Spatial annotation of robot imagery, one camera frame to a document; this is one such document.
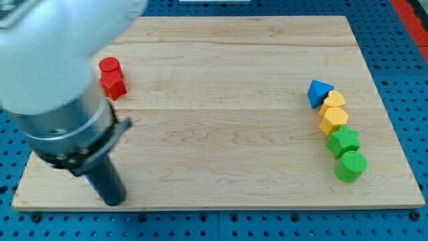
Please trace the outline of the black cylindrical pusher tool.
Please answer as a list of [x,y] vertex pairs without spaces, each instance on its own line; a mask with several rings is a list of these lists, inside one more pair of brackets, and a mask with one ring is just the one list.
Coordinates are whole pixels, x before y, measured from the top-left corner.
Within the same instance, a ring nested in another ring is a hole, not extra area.
[[108,206],[117,206],[126,199],[126,188],[109,156],[97,160],[85,174],[96,193]]

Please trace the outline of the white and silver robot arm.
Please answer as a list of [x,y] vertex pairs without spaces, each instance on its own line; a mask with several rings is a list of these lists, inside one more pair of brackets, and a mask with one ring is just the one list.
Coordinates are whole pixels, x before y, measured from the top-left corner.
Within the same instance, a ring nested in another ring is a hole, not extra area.
[[1,2],[1,108],[38,157],[85,176],[109,206],[126,198],[109,152],[132,122],[117,119],[92,58],[147,5],[146,0]]

